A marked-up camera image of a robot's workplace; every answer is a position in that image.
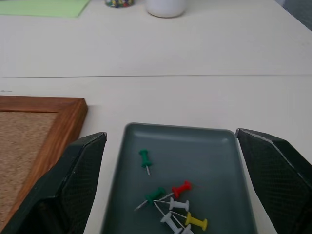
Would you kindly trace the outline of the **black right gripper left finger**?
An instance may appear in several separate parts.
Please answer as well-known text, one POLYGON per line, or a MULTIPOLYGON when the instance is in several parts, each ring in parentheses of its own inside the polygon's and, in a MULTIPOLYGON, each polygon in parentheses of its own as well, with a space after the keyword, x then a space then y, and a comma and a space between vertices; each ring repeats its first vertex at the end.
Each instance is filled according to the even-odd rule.
POLYGON ((106 132, 68 145, 0 234, 83 234, 95 199, 106 132))

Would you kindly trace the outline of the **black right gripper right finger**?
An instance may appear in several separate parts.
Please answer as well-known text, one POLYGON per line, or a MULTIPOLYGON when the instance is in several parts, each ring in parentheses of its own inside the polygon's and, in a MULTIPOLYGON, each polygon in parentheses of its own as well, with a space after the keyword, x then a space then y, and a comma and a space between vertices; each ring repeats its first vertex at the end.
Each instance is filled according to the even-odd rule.
POLYGON ((236 131, 253 188, 278 234, 312 234, 312 165, 286 140, 236 131))

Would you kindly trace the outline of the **dark green plastic tray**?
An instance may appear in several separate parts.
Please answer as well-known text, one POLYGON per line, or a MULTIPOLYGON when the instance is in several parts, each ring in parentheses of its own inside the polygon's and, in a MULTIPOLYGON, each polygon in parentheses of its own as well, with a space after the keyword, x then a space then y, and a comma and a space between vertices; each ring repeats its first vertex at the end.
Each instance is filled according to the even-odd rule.
POLYGON ((145 196, 161 187, 165 194, 184 181, 192 189, 179 200, 190 202, 193 217, 208 220, 195 234, 257 234, 237 141, 228 130, 129 124, 100 234, 173 234, 145 196), (150 175, 142 164, 148 150, 150 175))

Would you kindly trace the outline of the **green paper note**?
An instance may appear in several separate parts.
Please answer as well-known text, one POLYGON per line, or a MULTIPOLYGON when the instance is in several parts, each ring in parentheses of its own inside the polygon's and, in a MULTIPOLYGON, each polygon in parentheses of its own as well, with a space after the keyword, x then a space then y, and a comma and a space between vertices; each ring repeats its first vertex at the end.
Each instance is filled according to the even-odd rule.
POLYGON ((0 15, 75 18, 89 2, 90 0, 0 0, 0 15))

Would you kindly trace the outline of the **clear jar of pushpins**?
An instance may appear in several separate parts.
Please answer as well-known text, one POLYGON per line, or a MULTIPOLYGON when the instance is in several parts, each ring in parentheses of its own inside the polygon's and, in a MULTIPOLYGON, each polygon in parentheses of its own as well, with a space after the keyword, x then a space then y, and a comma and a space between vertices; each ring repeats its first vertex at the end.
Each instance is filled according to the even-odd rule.
POLYGON ((126 8, 134 5, 135 0, 104 0, 108 7, 126 8))

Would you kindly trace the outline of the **wood-framed cork board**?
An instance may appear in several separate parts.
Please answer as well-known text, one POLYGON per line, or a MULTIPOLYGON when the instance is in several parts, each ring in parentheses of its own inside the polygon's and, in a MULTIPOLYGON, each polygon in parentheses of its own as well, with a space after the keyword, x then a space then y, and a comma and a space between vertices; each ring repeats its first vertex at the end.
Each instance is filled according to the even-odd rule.
POLYGON ((78 139, 87 112, 82 97, 0 95, 0 232, 78 139))

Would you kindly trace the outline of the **green pushpin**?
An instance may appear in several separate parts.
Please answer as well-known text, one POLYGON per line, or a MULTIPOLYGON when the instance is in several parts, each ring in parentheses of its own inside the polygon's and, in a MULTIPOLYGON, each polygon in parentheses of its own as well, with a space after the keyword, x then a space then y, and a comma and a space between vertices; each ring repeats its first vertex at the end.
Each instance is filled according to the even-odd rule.
POLYGON ((143 201, 140 205, 138 205, 134 210, 138 210, 140 209, 142 206, 144 206, 146 203, 153 203, 153 200, 155 200, 156 198, 159 198, 161 195, 165 194, 165 190, 161 187, 158 187, 157 190, 155 190, 152 193, 149 193, 145 196, 145 201, 143 201))
POLYGON ((147 171, 147 175, 150 175, 149 167, 152 165, 152 162, 149 159, 149 152, 148 150, 141 150, 139 154, 142 157, 142 164, 141 166, 144 167, 147 171))

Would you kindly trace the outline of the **yellow pushpin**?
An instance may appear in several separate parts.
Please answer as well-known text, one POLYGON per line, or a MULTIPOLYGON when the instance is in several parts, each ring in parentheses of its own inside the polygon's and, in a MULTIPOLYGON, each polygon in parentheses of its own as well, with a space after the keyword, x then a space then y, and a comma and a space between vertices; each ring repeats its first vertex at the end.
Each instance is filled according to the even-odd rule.
POLYGON ((194 224, 194 225, 200 227, 203 231, 207 230, 208 220, 206 218, 203 220, 199 220, 199 219, 193 217, 190 212, 187 212, 186 215, 182 215, 182 214, 174 212, 174 211, 170 211, 170 212, 184 218, 186 226, 189 224, 194 224))

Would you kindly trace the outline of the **red pushpin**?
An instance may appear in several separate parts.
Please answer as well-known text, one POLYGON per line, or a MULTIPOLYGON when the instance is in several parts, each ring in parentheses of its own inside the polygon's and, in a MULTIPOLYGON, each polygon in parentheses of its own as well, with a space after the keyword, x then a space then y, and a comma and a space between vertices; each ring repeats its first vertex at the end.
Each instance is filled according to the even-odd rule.
POLYGON ((165 200, 168 197, 174 196, 175 198, 179 198, 182 193, 185 191, 189 191, 192 189, 192 184, 189 181, 184 181, 184 184, 181 185, 180 187, 172 187, 171 192, 164 197, 160 198, 160 201, 165 200))

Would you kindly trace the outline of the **white pushpin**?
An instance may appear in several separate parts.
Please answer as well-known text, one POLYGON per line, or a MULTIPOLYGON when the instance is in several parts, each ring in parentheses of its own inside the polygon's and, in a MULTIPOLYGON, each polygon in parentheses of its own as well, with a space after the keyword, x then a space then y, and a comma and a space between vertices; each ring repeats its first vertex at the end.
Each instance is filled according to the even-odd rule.
POLYGON ((180 201, 174 200, 172 197, 170 197, 170 201, 154 200, 154 202, 168 204, 169 210, 172 210, 173 208, 179 208, 179 209, 184 209, 185 211, 188 212, 190 208, 190 202, 188 200, 186 200, 185 202, 180 202, 180 201))
POLYGON ((192 226, 191 224, 188 224, 187 226, 182 225, 182 223, 175 217, 173 216, 174 220, 183 228, 182 232, 180 234, 194 234, 192 231, 192 226))
POLYGON ((172 220, 172 215, 170 212, 168 213, 164 213, 160 207, 156 204, 156 202, 154 202, 155 207, 160 211, 160 213, 162 214, 162 219, 160 220, 161 223, 165 223, 167 224, 170 229, 173 231, 173 234, 180 234, 182 231, 182 228, 178 228, 177 225, 174 223, 174 221, 172 220))

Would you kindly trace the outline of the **white round container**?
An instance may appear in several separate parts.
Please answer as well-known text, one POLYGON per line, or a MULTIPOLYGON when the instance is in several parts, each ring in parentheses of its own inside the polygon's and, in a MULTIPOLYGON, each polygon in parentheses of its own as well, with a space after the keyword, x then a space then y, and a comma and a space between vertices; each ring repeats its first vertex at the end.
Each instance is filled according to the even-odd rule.
POLYGON ((174 18, 183 14, 187 0, 145 0, 148 13, 160 18, 174 18))

